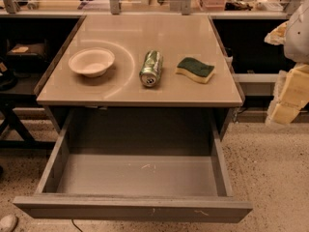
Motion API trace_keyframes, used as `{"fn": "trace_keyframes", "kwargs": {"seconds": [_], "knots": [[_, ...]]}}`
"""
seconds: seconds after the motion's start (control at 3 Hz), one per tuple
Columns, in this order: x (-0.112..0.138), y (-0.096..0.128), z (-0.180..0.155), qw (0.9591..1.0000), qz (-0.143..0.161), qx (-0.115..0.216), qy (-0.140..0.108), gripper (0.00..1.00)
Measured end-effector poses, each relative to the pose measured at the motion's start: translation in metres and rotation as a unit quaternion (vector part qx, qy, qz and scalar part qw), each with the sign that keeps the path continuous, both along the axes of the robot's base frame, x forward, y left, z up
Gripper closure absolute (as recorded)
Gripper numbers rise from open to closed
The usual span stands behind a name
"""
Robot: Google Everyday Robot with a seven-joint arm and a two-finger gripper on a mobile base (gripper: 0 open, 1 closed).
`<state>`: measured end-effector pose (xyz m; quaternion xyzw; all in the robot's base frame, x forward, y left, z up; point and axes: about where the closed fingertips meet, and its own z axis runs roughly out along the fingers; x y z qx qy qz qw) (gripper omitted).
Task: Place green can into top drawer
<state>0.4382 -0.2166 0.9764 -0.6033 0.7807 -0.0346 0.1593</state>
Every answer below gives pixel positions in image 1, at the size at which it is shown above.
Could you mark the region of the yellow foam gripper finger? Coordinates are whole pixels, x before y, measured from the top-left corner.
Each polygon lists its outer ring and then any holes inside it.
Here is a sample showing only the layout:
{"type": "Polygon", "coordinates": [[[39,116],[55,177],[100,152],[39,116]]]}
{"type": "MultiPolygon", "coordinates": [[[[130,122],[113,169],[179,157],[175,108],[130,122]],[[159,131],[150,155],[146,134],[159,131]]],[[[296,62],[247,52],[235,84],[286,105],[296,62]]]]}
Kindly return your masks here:
{"type": "Polygon", "coordinates": [[[309,103],[309,65],[296,63],[288,72],[280,71],[267,109],[266,123],[289,125],[309,103]]]}
{"type": "Polygon", "coordinates": [[[264,38],[264,42],[272,45],[280,45],[285,43],[285,33],[287,29],[288,22],[285,21],[273,29],[264,38]]]}

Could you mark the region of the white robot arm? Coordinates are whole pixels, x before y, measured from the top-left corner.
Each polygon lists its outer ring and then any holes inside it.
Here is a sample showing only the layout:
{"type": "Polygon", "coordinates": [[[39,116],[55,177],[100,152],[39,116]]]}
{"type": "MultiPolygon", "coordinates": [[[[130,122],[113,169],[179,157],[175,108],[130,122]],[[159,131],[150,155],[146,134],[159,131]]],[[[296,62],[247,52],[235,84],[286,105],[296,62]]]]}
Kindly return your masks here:
{"type": "Polygon", "coordinates": [[[283,45],[284,56],[295,62],[280,71],[267,109],[268,125],[289,125],[309,103],[309,0],[302,0],[290,19],[265,37],[267,44],[283,45]]]}

